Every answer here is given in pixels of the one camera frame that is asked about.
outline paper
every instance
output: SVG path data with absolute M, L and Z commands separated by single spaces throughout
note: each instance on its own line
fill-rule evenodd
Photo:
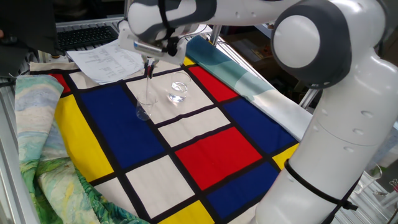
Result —
M 100 85 L 116 82 L 144 68 L 141 55 L 121 49 L 118 40 L 93 50 L 68 51 L 68 55 Z

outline mondrian pattern tablecloth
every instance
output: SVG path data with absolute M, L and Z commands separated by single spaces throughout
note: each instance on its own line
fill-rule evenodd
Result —
M 171 74 L 188 73 L 187 99 L 173 104 Z M 143 72 L 107 85 L 74 63 L 31 65 L 64 91 L 55 111 L 75 166 L 110 202 L 150 223 L 247 223 L 297 141 L 278 123 L 191 60 L 160 62 L 158 102 L 136 117 Z

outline yellow rectangle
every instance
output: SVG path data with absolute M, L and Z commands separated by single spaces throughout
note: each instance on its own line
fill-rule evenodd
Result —
M 113 172 L 73 95 L 61 98 L 55 110 L 68 155 L 87 181 Z
M 195 63 L 195 62 L 192 62 L 192 60 L 189 59 L 188 57 L 185 57 L 185 59 L 184 59 L 184 65 L 185 65 L 185 66 L 194 65 L 194 64 L 196 64 L 196 63 Z
M 298 146 L 299 144 L 297 143 L 294 146 L 273 157 L 273 160 L 276 162 L 280 169 L 283 169 L 285 167 L 285 161 L 293 156 L 293 153 L 296 151 Z
M 214 224 L 213 219 L 201 204 L 196 201 L 193 204 L 183 208 L 176 214 L 166 218 L 159 224 Z

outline keyboard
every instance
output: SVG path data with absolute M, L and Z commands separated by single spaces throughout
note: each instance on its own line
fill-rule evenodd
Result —
M 118 33 L 111 26 L 92 27 L 58 33 L 58 43 L 62 50 L 85 45 L 105 44 L 118 38 Z

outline drinking glass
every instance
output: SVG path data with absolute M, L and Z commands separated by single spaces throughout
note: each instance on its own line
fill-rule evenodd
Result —
M 356 194 L 360 194 L 366 187 L 369 187 L 375 180 L 380 179 L 382 170 L 375 162 L 371 162 L 365 168 L 361 179 L 354 189 Z
M 168 90 L 169 98 L 175 103 L 182 102 L 188 94 L 188 85 L 191 77 L 184 72 L 175 72 L 172 74 L 171 88 Z
M 150 119 L 151 111 L 154 104 L 157 102 L 156 97 L 151 92 L 142 91 L 137 94 L 137 117 L 143 121 Z

